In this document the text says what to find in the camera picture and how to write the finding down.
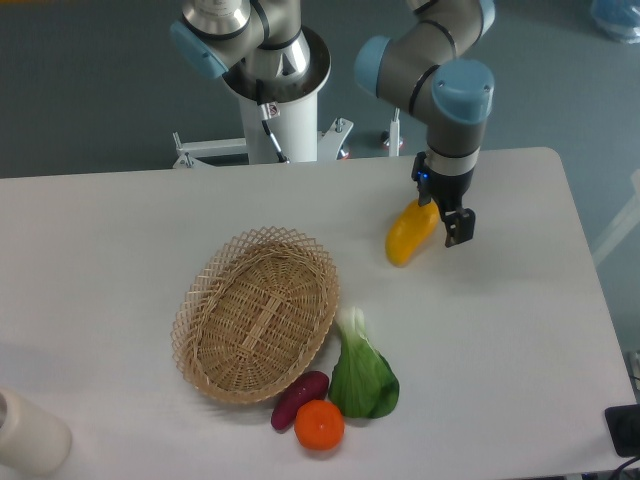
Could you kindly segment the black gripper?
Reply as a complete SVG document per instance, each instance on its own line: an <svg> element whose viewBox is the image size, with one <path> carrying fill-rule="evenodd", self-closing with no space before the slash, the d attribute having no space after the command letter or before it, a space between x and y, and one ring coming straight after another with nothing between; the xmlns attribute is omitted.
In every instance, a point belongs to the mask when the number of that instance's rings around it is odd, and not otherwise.
<svg viewBox="0 0 640 480"><path fill-rule="evenodd" d="M444 175L427 164L427 157L427 152L417 153L411 172L417 185L418 206L436 203L446 230L446 248L470 241L474 236L476 214L470 208L462 208L462 198L469 189L474 168L460 175Z"/></svg>

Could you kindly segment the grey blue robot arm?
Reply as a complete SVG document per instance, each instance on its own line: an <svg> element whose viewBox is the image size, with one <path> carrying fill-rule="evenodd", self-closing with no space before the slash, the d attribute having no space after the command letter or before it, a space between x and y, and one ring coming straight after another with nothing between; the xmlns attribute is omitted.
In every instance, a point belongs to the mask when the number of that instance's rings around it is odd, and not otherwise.
<svg viewBox="0 0 640 480"><path fill-rule="evenodd" d="M490 1L413 1L402 38L369 39L354 63L357 84L422 122L426 148L411 177L420 206L438 209L446 245L469 241L476 217L463 204L495 89L491 70L465 58L491 27ZM305 26L297 1L187 1L170 28L185 61L222 79L241 107L253 163L320 159L317 96L331 70L328 47Z"/></svg>

